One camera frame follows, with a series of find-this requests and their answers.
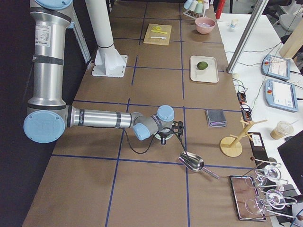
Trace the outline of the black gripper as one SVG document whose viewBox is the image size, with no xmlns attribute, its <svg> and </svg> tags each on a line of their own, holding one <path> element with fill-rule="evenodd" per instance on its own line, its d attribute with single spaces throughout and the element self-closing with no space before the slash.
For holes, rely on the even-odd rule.
<svg viewBox="0 0 303 227">
<path fill-rule="evenodd" d="M 161 145 L 166 144 L 166 140 L 170 139 L 173 136 L 171 130 L 166 129 L 158 133 L 158 139 L 161 140 Z"/>
</svg>

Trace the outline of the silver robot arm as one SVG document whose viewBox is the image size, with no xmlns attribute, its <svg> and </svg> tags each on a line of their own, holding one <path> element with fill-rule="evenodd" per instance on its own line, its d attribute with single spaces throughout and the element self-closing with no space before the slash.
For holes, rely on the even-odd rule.
<svg viewBox="0 0 303 227">
<path fill-rule="evenodd" d="M 158 136 L 162 143 L 172 137 L 174 110 L 162 105 L 156 114 L 122 113 L 77 109 L 62 99 L 62 78 L 66 29 L 80 25 L 71 0 L 33 0 L 30 14 L 36 22 L 34 91 L 27 104 L 24 133 L 38 143 L 57 140 L 72 126 L 132 128 L 139 140 Z"/>
</svg>

